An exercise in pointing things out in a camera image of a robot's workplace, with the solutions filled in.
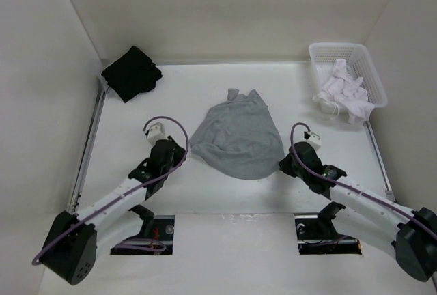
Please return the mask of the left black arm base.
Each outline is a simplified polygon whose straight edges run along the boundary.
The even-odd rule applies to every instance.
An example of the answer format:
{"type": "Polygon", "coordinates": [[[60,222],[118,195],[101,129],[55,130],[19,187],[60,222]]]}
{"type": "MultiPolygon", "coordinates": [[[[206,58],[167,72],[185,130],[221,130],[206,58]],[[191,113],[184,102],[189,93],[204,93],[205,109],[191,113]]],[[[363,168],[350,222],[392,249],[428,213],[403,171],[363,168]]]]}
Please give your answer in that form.
{"type": "Polygon", "coordinates": [[[110,255],[172,255],[175,216],[158,215],[142,205],[129,210],[141,221],[139,233],[113,247],[110,255]]]}

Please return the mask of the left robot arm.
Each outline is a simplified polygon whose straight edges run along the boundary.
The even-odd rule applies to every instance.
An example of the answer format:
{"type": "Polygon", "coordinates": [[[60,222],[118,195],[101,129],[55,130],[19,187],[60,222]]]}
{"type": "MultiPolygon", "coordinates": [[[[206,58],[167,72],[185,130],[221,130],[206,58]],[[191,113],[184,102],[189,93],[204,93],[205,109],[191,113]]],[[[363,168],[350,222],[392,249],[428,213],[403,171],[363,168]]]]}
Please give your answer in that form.
{"type": "Polygon", "coordinates": [[[98,256],[124,246],[127,238],[146,239],[153,213],[143,206],[186,159],[187,150],[168,136],[157,140],[149,157],[108,195],[75,213],[59,213],[33,265],[42,264],[70,285],[80,283],[98,256]]]}

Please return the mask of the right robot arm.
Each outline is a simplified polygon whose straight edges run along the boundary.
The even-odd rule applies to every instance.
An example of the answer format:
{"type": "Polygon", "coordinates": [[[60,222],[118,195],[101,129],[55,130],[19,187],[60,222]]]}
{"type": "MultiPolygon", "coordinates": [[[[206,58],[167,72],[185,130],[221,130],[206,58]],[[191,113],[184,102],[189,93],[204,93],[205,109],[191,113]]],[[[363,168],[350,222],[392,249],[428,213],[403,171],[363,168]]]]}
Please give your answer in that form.
{"type": "Polygon", "coordinates": [[[316,222],[322,236],[338,233],[366,242],[417,281],[428,281],[436,272],[436,213],[430,209],[413,210],[351,185],[345,171],[323,164],[307,142],[290,147],[279,169],[330,200],[316,222]]]}

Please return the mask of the grey tank top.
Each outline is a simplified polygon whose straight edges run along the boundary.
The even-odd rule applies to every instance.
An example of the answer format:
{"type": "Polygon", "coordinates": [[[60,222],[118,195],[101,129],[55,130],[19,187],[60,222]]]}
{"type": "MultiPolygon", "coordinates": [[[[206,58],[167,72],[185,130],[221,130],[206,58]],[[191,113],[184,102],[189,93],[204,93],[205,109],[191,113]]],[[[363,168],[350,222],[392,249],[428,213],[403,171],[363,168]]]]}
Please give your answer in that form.
{"type": "Polygon", "coordinates": [[[285,157],[268,105],[256,90],[229,89],[189,140],[191,152],[233,178],[258,180],[273,174],[285,157]]]}

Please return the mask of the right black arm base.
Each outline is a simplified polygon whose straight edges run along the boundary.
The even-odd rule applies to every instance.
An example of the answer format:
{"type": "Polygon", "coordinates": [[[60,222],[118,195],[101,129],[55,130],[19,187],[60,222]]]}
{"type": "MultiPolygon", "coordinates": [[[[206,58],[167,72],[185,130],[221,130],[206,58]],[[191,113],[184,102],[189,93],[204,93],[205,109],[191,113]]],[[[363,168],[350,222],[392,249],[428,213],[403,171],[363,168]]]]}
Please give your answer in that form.
{"type": "Polygon", "coordinates": [[[318,213],[298,214],[294,218],[300,255],[361,255],[361,244],[353,237],[339,234],[333,225],[345,206],[331,202],[318,213]]]}

